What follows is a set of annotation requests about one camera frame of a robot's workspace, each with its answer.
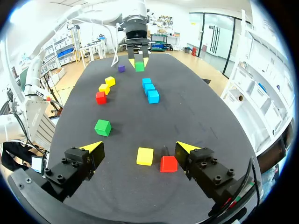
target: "cyan cube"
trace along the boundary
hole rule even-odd
[[[148,91],[151,91],[151,90],[156,90],[153,84],[145,84],[144,85],[144,92],[145,92],[146,96],[148,95]]]
[[[151,84],[150,78],[143,78],[142,79],[142,87],[144,88],[145,84]]]
[[[148,92],[148,101],[149,104],[157,104],[159,103],[160,95],[157,90]]]

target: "glass door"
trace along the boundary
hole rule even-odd
[[[200,41],[202,36],[202,25],[203,25],[203,13],[190,13],[189,14],[189,21],[190,21],[190,28],[189,28],[189,40],[188,45],[189,47],[197,47],[199,51]]]
[[[204,14],[204,33],[199,57],[223,73],[233,38],[234,19]]]

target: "purple cube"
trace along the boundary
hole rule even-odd
[[[124,65],[119,65],[119,66],[117,66],[117,68],[118,68],[118,71],[119,71],[119,72],[124,72],[124,71],[126,71],[126,67],[125,67]]]

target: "black table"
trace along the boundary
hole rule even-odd
[[[137,73],[127,56],[119,62],[126,66],[124,73],[111,68],[111,62],[106,58],[87,66],[56,126],[49,167],[60,162],[71,146],[103,141],[106,154],[93,178],[64,203],[96,217],[130,222],[182,224],[207,218],[213,200],[194,180],[188,181],[180,167],[175,173],[160,173],[161,155],[165,151],[174,155],[176,141],[207,146],[222,164],[235,169],[239,179],[255,155],[242,127],[216,93],[170,55],[150,55],[146,71]],[[108,103],[98,105],[96,92],[109,76],[116,85]],[[152,79],[160,94],[158,104],[148,103],[142,78]],[[109,137],[96,134],[98,119],[111,122]],[[155,150],[152,166],[136,165],[139,147]],[[256,196],[250,203],[252,209]]]

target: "wooden block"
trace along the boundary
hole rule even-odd
[[[104,92],[106,95],[110,92],[110,87],[107,84],[102,84],[99,87],[99,92]]]
[[[162,156],[160,164],[161,173],[172,173],[178,170],[178,162],[174,156]]]
[[[135,62],[135,70],[136,70],[136,72],[144,71],[144,63],[143,62]]]
[[[98,135],[103,135],[108,137],[111,131],[111,124],[107,120],[98,120],[94,129]]]
[[[119,66],[117,66],[117,69],[118,69],[119,72],[124,72],[124,71],[126,71],[126,67],[125,67],[124,65],[119,65]]]
[[[157,90],[148,91],[148,101],[149,104],[159,103],[160,95]]]
[[[105,83],[111,87],[113,85],[115,85],[115,78],[113,78],[112,76],[105,78]]]
[[[153,163],[153,148],[138,148],[137,160],[138,165],[151,166]]]
[[[146,96],[148,95],[148,91],[151,91],[151,90],[156,90],[155,86],[153,84],[145,84],[144,85],[144,92],[145,92]]]
[[[145,84],[151,84],[150,78],[143,78],[142,79],[142,87],[144,88]]]
[[[95,97],[98,104],[105,104],[107,102],[107,98],[104,92],[97,92],[97,95]]]

